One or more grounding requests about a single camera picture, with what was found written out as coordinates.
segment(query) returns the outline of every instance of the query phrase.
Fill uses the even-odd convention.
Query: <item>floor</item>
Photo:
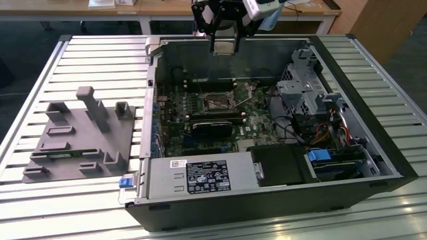
[[[39,22],[0,22],[0,59],[8,66],[15,80],[0,88],[0,141],[3,140],[21,105],[25,101],[51,52],[61,35],[82,35],[79,22],[52,22],[52,30],[44,31]],[[140,34],[123,22],[87,22],[87,35]],[[178,34],[191,30],[184,23]],[[154,32],[166,33],[168,23],[156,24]],[[427,17],[424,17],[388,63],[384,65],[390,75],[404,91],[427,112]]]

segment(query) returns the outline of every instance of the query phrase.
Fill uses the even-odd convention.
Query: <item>white label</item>
[[[171,169],[172,168],[184,168],[187,164],[187,160],[171,160]]]
[[[72,156],[70,154],[56,154],[56,155],[48,155],[51,159],[59,159],[59,158],[71,158]]]
[[[118,11],[118,14],[136,14],[136,11]]]

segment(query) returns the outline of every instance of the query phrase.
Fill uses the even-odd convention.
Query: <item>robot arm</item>
[[[199,32],[211,40],[210,51],[215,51],[215,38],[220,31],[231,29],[235,37],[234,53],[239,52],[240,39],[254,36],[264,18],[280,8],[283,2],[284,0],[192,0],[195,24]]]

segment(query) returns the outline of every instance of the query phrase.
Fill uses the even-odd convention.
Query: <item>slotted metal platform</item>
[[[96,89],[95,98],[106,107],[119,101],[136,106],[128,170],[139,168],[148,69],[146,36],[74,36],[57,43],[0,146],[0,239],[427,237],[427,116],[358,40],[343,35],[320,39],[420,176],[415,182],[375,195],[351,209],[155,233],[143,229],[119,203],[120,177],[23,184],[23,170],[48,121],[48,103],[64,101],[70,108],[83,108],[76,99],[79,86]],[[338,91],[331,76],[323,74]]]

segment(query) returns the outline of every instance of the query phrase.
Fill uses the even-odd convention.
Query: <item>green circuit board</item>
[[[168,101],[164,103],[162,125],[166,133],[164,151],[167,157],[187,155],[235,153],[239,152],[238,141],[254,140],[255,145],[276,144],[279,137],[266,108],[267,88],[256,88],[251,80],[236,80],[236,88],[228,92],[187,93],[178,86],[166,86]],[[244,123],[232,126],[231,136],[226,138],[194,139],[188,134],[190,123],[186,121],[188,112],[192,114],[207,111],[208,104],[218,110],[224,110],[223,102],[218,96],[224,96],[232,105],[232,110],[244,113]]]

